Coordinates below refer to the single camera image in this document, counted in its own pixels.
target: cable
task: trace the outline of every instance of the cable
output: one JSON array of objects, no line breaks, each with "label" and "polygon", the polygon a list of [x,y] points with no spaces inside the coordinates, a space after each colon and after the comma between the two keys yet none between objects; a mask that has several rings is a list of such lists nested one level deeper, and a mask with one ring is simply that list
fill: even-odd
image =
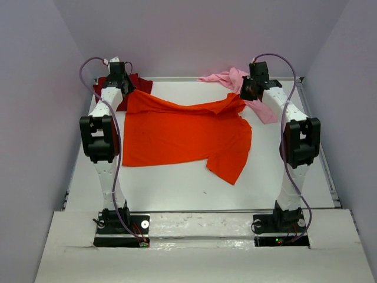
[{"label": "cable", "polygon": [[104,99],[102,99],[101,96],[99,96],[97,93],[95,93],[95,91],[90,88],[84,81],[83,77],[82,77],[82,69],[86,66],[86,64],[88,64],[90,61],[92,60],[101,60],[102,63],[104,64],[104,59],[101,58],[101,57],[91,57],[89,58],[88,60],[86,60],[80,67],[80,70],[79,70],[79,77],[80,77],[80,80],[82,82],[82,84],[91,92],[93,93],[94,96],[96,96],[96,98],[98,98],[99,100],[101,100],[109,109],[110,109],[110,112],[111,112],[111,115],[114,119],[114,124],[115,124],[115,128],[117,129],[117,133],[118,133],[118,142],[119,142],[119,156],[118,156],[118,164],[117,164],[117,169],[115,171],[115,174],[114,174],[114,183],[113,183],[113,188],[111,190],[111,194],[113,196],[113,203],[114,203],[114,208],[115,208],[115,212],[117,213],[117,216],[118,216],[118,219],[120,221],[120,223],[122,224],[123,228],[132,236],[136,237],[136,238],[139,238],[135,233],[132,233],[132,231],[127,227],[127,225],[124,223],[123,219],[122,219],[122,216],[120,215],[119,211],[118,211],[118,206],[117,206],[117,202],[115,201],[115,186],[117,184],[117,179],[118,179],[118,174],[119,174],[119,169],[120,169],[120,166],[121,166],[121,159],[122,159],[122,141],[121,141],[121,138],[120,138],[120,130],[119,130],[119,124],[118,124],[118,121],[117,121],[117,117],[115,116],[115,111],[114,109],[111,107],[111,105]]},{"label": "cable", "polygon": [[293,224],[293,229],[295,230],[295,236],[293,238],[295,238],[295,237],[297,237],[297,228],[296,228],[295,224]]},{"label": "cable", "polygon": [[275,54],[275,53],[263,53],[263,54],[260,54],[260,55],[258,55],[257,57],[255,57],[253,59],[253,63],[255,63],[256,60],[258,58],[262,57],[262,56],[275,56],[275,57],[278,57],[278,58],[282,59],[283,61],[285,61],[289,65],[289,67],[291,68],[292,73],[293,73],[293,87],[292,87],[292,90],[290,91],[290,94],[288,95],[287,101],[285,102],[285,105],[284,105],[284,108],[283,108],[282,119],[281,119],[281,123],[280,123],[280,138],[281,138],[281,143],[282,143],[282,156],[283,156],[283,161],[284,161],[284,168],[285,168],[285,171],[286,171],[286,173],[288,175],[288,179],[290,180],[292,186],[294,187],[294,189],[296,190],[297,194],[302,199],[303,203],[307,207],[307,211],[309,212],[309,220],[307,222],[305,230],[297,238],[292,239],[291,241],[289,241],[289,242],[294,242],[294,241],[300,239],[307,232],[307,230],[309,229],[310,224],[312,223],[312,216],[313,216],[312,215],[312,209],[310,208],[310,206],[307,203],[306,199],[301,194],[300,189],[297,187],[295,181],[293,180],[292,176],[289,173],[288,163],[287,163],[287,158],[286,158],[286,152],[285,152],[285,149],[286,149],[285,148],[285,141],[284,141],[285,112],[287,111],[290,99],[292,98],[292,95],[295,92],[295,88],[297,86],[297,82],[296,82],[297,81],[297,75],[296,75],[296,71],[293,68],[292,64],[287,59],[285,59],[285,57],[283,57],[283,56],[281,56],[279,54]]},{"label": "cable", "polygon": [[127,62],[124,62],[124,65],[126,65],[126,64],[129,64],[129,65],[131,65],[131,72],[130,72],[129,74],[127,74],[127,75],[131,75],[131,74],[132,74],[132,71],[133,71],[133,69],[134,69],[134,66],[132,66],[132,63],[131,63],[131,62],[129,62],[129,61],[127,61]]}]

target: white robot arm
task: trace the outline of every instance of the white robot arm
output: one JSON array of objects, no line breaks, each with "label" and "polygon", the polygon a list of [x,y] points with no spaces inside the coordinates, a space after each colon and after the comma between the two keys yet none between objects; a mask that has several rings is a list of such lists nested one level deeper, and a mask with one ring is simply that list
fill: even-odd
[{"label": "white robot arm", "polygon": [[[287,95],[281,83],[270,80],[266,62],[252,62],[249,68],[250,75],[244,77],[241,98],[261,100],[281,119],[287,102]],[[254,227],[257,234],[287,232],[292,226],[297,227],[299,232],[305,228],[299,225],[299,221],[303,219],[300,195],[309,165],[319,154],[320,121],[317,118],[309,118],[291,101],[284,117],[284,148],[280,145],[280,155],[284,150],[287,169],[299,192],[285,170],[282,188],[272,215],[254,215],[254,221],[260,222]]]},{"label": "white robot arm", "polygon": [[[134,90],[134,86],[125,72],[124,63],[118,57],[111,59],[108,67],[110,74],[101,90],[101,97],[115,111],[123,101],[123,97]],[[80,130],[84,153],[94,163],[100,179],[104,197],[102,211],[104,222],[107,221],[111,225],[118,222],[114,212],[113,193],[115,193],[116,207],[120,209],[126,225],[129,225],[130,211],[118,179],[115,183],[115,191],[112,191],[117,156],[122,145],[119,143],[111,111],[102,100],[88,116],[80,118]]]}]

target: white wall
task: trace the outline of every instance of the white wall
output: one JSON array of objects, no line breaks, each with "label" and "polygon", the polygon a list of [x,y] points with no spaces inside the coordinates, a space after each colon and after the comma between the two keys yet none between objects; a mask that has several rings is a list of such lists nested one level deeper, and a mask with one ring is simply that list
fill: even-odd
[{"label": "white wall", "polygon": [[340,200],[377,278],[377,2],[350,0],[304,80]]},{"label": "white wall", "polygon": [[[143,76],[246,70],[261,52],[305,75],[348,0],[55,0],[84,57],[114,54]],[[274,76],[289,76],[269,59]],[[94,74],[102,74],[101,67]]]},{"label": "white wall", "polygon": [[62,205],[89,95],[51,0],[2,1],[0,37],[0,282],[27,283]]}]

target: orange t-shirt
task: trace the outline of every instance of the orange t-shirt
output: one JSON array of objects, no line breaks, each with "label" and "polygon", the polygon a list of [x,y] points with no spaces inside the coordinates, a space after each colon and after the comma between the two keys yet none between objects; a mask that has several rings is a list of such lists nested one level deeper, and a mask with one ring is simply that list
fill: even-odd
[{"label": "orange t-shirt", "polygon": [[235,184],[252,141],[252,128],[239,116],[244,106],[235,93],[221,101],[180,106],[135,90],[125,115],[123,165],[208,159],[208,169]]}]

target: fabric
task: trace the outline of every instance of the fabric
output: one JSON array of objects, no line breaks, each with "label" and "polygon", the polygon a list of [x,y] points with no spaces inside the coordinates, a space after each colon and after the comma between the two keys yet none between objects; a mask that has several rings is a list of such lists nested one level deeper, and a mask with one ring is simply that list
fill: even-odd
[{"label": "fabric", "polygon": [[[235,93],[239,94],[242,88],[243,76],[247,75],[246,72],[238,70],[236,68],[231,68],[229,72],[222,72],[220,74],[212,74],[208,77],[199,78],[198,81],[219,81],[223,86],[233,90]],[[272,110],[259,100],[247,101],[245,104],[249,106],[258,118],[263,122],[263,124],[276,123],[277,117]]]},{"label": "fabric", "polygon": [[235,93],[221,101],[180,106],[135,90],[124,122],[123,165],[208,159],[208,169],[235,184],[252,141],[252,128],[239,116],[244,106]]},{"label": "fabric", "polygon": [[[143,78],[140,78],[137,73],[129,75],[129,77],[134,87],[136,87],[136,89],[141,90],[145,93],[151,94],[152,85],[153,85],[152,81],[147,81]],[[99,96],[101,95],[102,86],[104,85],[105,80],[106,80],[106,77],[101,77],[98,79],[98,84],[93,85],[93,89],[95,93],[97,93]],[[128,95],[124,96],[123,101],[121,102],[121,104],[119,104],[117,108],[117,111],[127,111],[127,101],[128,101]]]}]

